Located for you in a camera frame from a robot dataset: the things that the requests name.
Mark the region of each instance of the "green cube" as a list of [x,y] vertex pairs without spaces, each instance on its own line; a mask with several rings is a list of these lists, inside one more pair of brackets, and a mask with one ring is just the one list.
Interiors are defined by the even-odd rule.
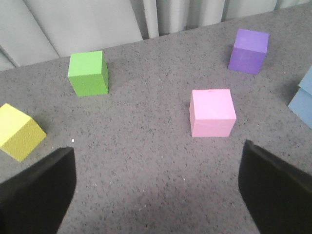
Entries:
[[68,78],[77,96],[107,94],[108,69],[103,52],[72,54]]

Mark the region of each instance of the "cube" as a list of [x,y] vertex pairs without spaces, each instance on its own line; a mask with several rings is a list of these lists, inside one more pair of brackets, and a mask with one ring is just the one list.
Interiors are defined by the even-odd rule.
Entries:
[[299,83],[299,90],[288,107],[312,129],[312,67]]
[[192,90],[192,137],[228,137],[236,121],[229,89]]
[[77,96],[107,94],[108,69],[103,52],[72,54],[68,78]]
[[46,137],[30,116],[7,103],[0,107],[0,133],[0,149],[19,162]]
[[239,29],[233,47],[229,69],[258,74],[268,51],[270,34]]

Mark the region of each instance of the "blue cube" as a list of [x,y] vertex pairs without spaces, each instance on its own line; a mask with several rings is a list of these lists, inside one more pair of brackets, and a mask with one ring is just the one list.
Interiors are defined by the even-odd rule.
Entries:
[[299,83],[299,87],[288,107],[312,129],[312,67]]

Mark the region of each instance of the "speckled gray surface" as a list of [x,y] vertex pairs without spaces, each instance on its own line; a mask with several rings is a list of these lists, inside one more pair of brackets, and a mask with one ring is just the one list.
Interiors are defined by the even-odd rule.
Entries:
[[[305,4],[105,49],[102,96],[75,95],[69,58],[1,72],[0,104],[47,138],[23,163],[0,152],[0,181],[73,146],[78,183],[59,234],[258,233],[237,187],[244,140],[312,174],[312,130],[287,107],[312,64],[311,22]],[[256,76],[227,69],[238,28],[271,33]],[[191,137],[191,90],[210,88],[231,89],[228,138]]]

